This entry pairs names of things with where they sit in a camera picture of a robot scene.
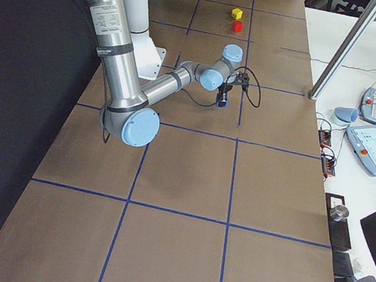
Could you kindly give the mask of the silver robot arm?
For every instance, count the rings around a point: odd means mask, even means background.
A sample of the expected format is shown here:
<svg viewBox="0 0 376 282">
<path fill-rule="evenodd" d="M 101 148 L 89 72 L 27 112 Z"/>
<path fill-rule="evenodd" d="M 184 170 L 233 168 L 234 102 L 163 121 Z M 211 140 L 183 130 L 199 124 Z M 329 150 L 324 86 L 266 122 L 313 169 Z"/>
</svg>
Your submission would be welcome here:
<svg viewBox="0 0 376 282">
<path fill-rule="evenodd" d="M 213 91 L 234 81 L 242 48 L 226 45 L 214 64 L 184 61 L 172 72 L 141 84 L 135 48 L 149 36 L 148 0 L 86 0 L 96 34 L 96 52 L 105 79 L 101 124 L 107 134 L 129 146 L 150 143 L 160 127 L 151 105 L 197 82 Z"/>
</svg>

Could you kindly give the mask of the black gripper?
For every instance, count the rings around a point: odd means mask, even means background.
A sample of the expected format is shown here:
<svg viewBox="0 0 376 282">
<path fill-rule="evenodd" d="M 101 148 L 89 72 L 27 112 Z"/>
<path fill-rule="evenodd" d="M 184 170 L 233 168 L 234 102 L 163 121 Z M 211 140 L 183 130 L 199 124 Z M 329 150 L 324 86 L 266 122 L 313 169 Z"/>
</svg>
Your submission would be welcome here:
<svg viewBox="0 0 376 282">
<path fill-rule="evenodd" d="M 230 91 L 233 88 L 232 85 L 229 85 L 227 83 L 222 83 L 221 86 L 218 87 L 218 92 L 216 96 L 216 104 L 220 105 L 222 102 L 228 102 L 228 94 L 227 92 Z"/>
</svg>

